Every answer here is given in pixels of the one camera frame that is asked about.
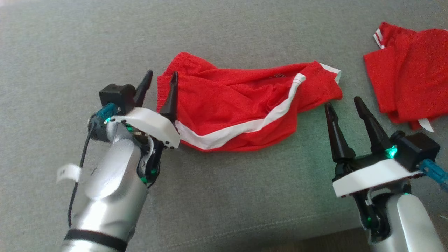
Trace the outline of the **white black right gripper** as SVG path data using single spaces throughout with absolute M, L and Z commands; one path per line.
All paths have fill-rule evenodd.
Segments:
M 389 136 L 360 96 L 354 97 L 354 104 L 364 121 L 372 152 L 358 158 L 346 142 L 332 103 L 325 104 L 332 159 L 336 163 L 332 182 L 336 196 L 349 196 L 402 179 L 423 176 L 421 171 L 409 171 L 397 161 L 398 149 L 390 149 L 393 145 Z

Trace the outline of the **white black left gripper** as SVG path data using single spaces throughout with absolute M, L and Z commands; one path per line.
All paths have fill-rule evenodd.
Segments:
M 153 71 L 148 70 L 141 83 L 136 88 L 134 96 L 135 108 L 126 115 L 115 115 L 112 119 L 125 121 L 130 126 L 149 134 L 163 142 L 168 148 L 177 149 L 180 145 L 180 135 L 172 122 L 177 120 L 178 109 L 178 72 L 175 71 L 170 81 L 170 91 L 166 101 L 156 113 L 142 107 L 148 89 L 151 86 Z

